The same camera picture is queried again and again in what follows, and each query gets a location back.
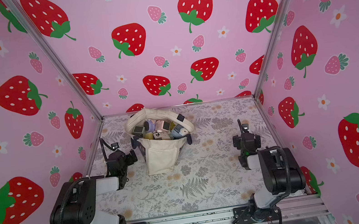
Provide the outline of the cream canvas tote bag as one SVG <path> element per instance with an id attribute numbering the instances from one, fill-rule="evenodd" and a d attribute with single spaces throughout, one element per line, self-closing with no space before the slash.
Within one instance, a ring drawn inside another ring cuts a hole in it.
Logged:
<path id="1" fill-rule="evenodd" d="M 132 147 L 139 148 L 147 164 L 147 174 L 174 171 L 180 151 L 191 145 L 195 126 L 181 114 L 144 108 L 132 115 L 125 125 Z"/>

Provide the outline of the grey green pencil sharpener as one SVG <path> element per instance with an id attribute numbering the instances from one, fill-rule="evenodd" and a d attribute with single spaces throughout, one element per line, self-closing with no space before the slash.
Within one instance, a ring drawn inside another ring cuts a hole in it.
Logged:
<path id="1" fill-rule="evenodd" d="M 144 126 L 135 126 L 132 135 L 143 138 L 145 133 L 146 131 Z"/>

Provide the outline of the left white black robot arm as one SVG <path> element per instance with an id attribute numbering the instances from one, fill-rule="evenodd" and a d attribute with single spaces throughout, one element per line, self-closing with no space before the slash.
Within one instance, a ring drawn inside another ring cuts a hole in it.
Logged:
<path id="1" fill-rule="evenodd" d="M 128 167 L 137 161 L 134 150 L 115 151 L 107 157 L 108 175 L 92 176 L 63 184 L 50 215 L 50 224 L 127 224 L 120 214 L 97 209 L 96 199 L 123 189 Z"/>

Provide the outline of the light blue pencil sharpener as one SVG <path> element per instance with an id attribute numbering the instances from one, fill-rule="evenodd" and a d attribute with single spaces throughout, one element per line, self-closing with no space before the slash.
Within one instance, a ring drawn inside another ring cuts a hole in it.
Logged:
<path id="1" fill-rule="evenodd" d="M 171 137 L 173 139 L 180 139 L 189 134 L 190 134 L 190 131 L 188 131 L 185 127 L 183 127 L 182 125 L 179 125 L 179 124 L 176 125 L 171 130 Z"/>

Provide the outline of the pink pencil sharpener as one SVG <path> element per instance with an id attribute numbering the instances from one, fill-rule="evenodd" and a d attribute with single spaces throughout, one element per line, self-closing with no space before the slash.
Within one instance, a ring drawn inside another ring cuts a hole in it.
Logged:
<path id="1" fill-rule="evenodd" d="M 156 130 L 153 132 L 155 140 L 170 140 L 170 122 L 158 120 Z"/>

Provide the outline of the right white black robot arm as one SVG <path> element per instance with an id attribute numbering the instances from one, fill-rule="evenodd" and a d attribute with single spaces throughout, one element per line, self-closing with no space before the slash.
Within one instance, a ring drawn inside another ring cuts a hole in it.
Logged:
<path id="1" fill-rule="evenodd" d="M 306 178 L 288 148 L 273 146 L 261 149 L 261 137 L 242 132 L 233 136 L 234 147 L 241 151 L 239 162 L 246 170 L 260 169 L 264 188 L 253 193 L 248 206 L 239 213 L 234 209 L 232 224 L 262 222 L 279 214 L 277 204 L 306 187 Z"/>

